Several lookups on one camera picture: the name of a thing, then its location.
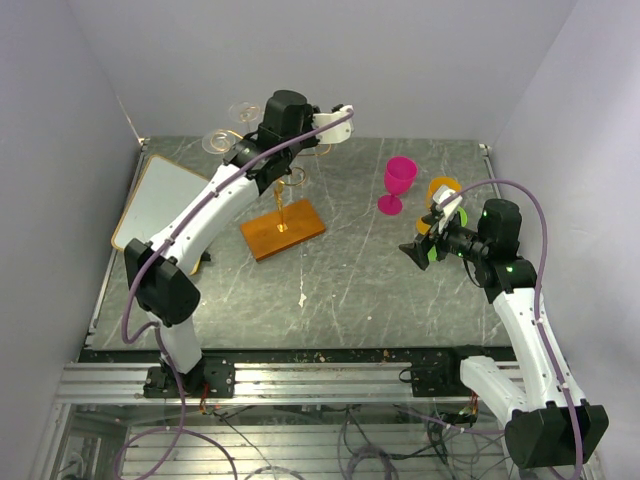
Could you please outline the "green plastic wine glass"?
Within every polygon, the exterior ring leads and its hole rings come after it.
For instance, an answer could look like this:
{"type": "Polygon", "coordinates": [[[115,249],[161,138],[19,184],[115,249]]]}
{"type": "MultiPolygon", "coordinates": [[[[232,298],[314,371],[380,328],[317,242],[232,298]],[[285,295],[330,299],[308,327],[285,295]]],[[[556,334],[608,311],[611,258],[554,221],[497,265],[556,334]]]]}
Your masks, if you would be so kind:
{"type": "MultiPolygon", "coordinates": [[[[460,225],[462,227],[465,227],[468,223],[468,215],[463,207],[458,208],[457,217],[458,217],[458,220],[460,221],[460,225]]],[[[427,258],[429,261],[436,261],[438,259],[438,254],[435,247],[432,247],[431,250],[428,252],[427,258]]]]}

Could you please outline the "orange plastic wine glass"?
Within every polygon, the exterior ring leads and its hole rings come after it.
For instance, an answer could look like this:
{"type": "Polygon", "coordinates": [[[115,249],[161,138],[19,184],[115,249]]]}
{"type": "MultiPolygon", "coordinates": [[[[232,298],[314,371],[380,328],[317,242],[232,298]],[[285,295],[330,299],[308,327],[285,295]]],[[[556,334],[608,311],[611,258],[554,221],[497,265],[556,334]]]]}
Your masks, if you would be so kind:
{"type": "MultiPolygon", "coordinates": [[[[434,195],[442,188],[446,187],[447,189],[460,191],[462,186],[453,178],[447,176],[440,176],[434,178],[428,187],[427,195],[425,199],[425,204],[427,209],[430,209],[431,204],[433,203],[434,195]]],[[[419,218],[416,221],[416,229],[419,234],[425,234],[430,228],[430,225],[426,223],[422,218],[419,218]]]]}

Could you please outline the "pink plastic wine glass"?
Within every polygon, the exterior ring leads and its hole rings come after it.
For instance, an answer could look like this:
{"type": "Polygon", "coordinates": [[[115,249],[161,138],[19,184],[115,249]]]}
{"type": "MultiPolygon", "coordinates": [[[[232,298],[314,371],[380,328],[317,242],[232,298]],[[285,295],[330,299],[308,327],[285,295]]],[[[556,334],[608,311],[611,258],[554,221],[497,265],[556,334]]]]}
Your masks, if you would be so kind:
{"type": "Polygon", "coordinates": [[[389,216],[398,215],[403,209],[400,196],[411,188],[417,175],[418,166],[412,159],[404,156],[391,158],[383,178],[387,193],[377,202],[379,211],[389,216]]]}

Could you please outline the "clear tall wine glass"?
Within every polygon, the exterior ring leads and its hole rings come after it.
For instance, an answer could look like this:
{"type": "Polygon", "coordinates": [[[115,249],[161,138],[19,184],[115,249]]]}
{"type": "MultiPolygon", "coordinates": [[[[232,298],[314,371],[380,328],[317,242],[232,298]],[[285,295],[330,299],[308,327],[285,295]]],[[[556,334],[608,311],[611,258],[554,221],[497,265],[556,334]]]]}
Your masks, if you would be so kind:
{"type": "Polygon", "coordinates": [[[261,107],[252,102],[242,101],[231,105],[228,109],[230,119],[242,126],[240,131],[229,130],[232,136],[241,138],[251,133],[262,118],[261,107]]]}

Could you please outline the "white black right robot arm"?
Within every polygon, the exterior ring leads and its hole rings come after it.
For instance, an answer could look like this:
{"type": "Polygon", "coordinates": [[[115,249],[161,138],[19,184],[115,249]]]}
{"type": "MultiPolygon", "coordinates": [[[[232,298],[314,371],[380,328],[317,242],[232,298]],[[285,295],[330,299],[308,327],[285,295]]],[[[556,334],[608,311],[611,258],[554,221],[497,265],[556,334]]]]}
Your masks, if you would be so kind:
{"type": "Polygon", "coordinates": [[[524,385],[518,387],[496,362],[471,355],[444,367],[442,387],[459,396],[478,394],[504,430],[507,451],[520,469],[580,467],[595,452],[608,425],[576,384],[550,327],[534,266],[518,253],[522,222],[508,200],[485,202],[477,227],[461,223],[458,200],[434,200],[423,217],[427,230],[401,245],[420,269],[455,255],[473,264],[475,278],[498,314],[515,353],[524,385]]]}

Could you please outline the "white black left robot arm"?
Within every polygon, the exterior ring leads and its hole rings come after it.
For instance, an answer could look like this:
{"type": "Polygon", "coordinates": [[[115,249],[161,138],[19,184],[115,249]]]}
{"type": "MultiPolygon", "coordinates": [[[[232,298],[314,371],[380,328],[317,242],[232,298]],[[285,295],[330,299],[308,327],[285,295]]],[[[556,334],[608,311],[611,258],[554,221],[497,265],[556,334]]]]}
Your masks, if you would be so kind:
{"type": "Polygon", "coordinates": [[[231,148],[196,198],[151,240],[132,239],[124,249],[129,292],[122,339],[132,344],[154,329],[163,363],[174,366],[168,384],[182,397],[202,389],[205,370],[193,321],[201,295],[191,271],[226,224],[290,173],[301,150],[317,145],[317,112],[304,95],[275,91],[256,131],[231,148]]]}

